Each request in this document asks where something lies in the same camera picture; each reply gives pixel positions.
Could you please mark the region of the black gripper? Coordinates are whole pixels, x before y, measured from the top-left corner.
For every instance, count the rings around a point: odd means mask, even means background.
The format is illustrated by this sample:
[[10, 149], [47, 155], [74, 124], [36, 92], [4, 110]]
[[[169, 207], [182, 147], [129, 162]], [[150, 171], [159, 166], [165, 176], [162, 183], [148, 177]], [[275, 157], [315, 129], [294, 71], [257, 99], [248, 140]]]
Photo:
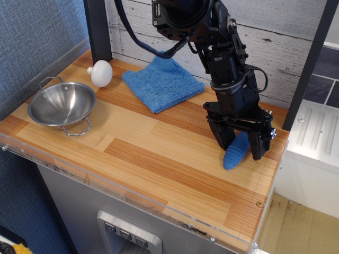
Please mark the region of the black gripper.
[[206, 102], [203, 108], [219, 146], [227, 150], [235, 139], [236, 130], [248, 132], [252, 157], [260, 160], [271, 146], [268, 131], [273, 116], [259, 107], [259, 93], [263, 90], [257, 86], [255, 72], [240, 72], [229, 83], [212, 81], [211, 88], [217, 101]]

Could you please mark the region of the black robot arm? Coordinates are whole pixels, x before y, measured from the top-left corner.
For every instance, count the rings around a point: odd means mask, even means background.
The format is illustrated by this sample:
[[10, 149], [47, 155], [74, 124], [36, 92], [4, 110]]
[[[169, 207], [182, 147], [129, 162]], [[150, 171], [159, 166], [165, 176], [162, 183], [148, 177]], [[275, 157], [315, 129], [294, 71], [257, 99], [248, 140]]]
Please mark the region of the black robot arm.
[[153, 1], [152, 14], [157, 31], [170, 40], [186, 40], [211, 76], [217, 100], [203, 107], [219, 145], [227, 149], [235, 131], [245, 132], [253, 159], [260, 160], [276, 130], [272, 115], [258, 104], [257, 68], [246, 63], [246, 45], [225, 5], [221, 1]]

